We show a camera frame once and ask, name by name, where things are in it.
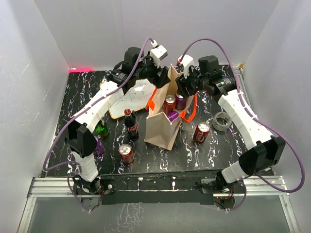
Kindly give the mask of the beige canvas bag orange handles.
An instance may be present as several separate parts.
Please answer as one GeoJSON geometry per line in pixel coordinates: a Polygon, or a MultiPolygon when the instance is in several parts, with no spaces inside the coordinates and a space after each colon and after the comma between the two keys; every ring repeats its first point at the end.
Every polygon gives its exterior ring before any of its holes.
{"type": "Polygon", "coordinates": [[[181,123],[190,123],[197,110],[197,95],[195,94],[187,98],[185,108],[174,109],[177,112],[174,120],[170,120],[168,114],[165,113],[165,98],[168,95],[176,95],[177,83],[175,80],[182,74],[171,66],[168,70],[170,82],[162,88],[156,88],[146,105],[148,116],[146,117],[144,141],[167,150],[172,150],[181,123]]]}

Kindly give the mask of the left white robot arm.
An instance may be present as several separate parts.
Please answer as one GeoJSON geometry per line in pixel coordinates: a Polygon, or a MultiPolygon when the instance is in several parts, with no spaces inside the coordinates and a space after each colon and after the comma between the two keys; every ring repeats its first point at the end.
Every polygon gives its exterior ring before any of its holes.
{"type": "Polygon", "coordinates": [[[89,103],[66,121],[65,143],[70,148],[79,172],[73,181],[85,192],[95,194],[100,189],[99,172],[95,157],[103,152],[102,144],[95,132],[96,126],[110,107],[136,84],[137,80],[147,79],[155,87],[163,87],[169,82],[168,68],[160,62],[168,55],[167,50],[158,45],[144,55],[140,48],[130,47],[100,90],[89,103]]]}

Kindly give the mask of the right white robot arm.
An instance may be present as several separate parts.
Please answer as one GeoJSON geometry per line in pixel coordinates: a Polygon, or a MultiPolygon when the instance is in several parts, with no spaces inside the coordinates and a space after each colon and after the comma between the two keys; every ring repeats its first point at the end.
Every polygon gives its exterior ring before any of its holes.
{"type": "Polygon", "coordinates": [[[238,81],[231,76],[224,76],[218,58],[214,55],[199,58],[199,67],[194,66],[193,58],[182,55],[177,66],[182,68],[183,75],[177,79],[178,94],[190,97],[197,91],[206,91],[214,97],[224,110],[219,115],[228,115],[242,135],[247,151],[239,156],[238,161],[217,173],[211,183],[221,192],[229,192],[234,183],[256,175],[276,165],[285,148],[285,141],[275,137],[245,102],[243,92],[238,90],[238,81]]]}

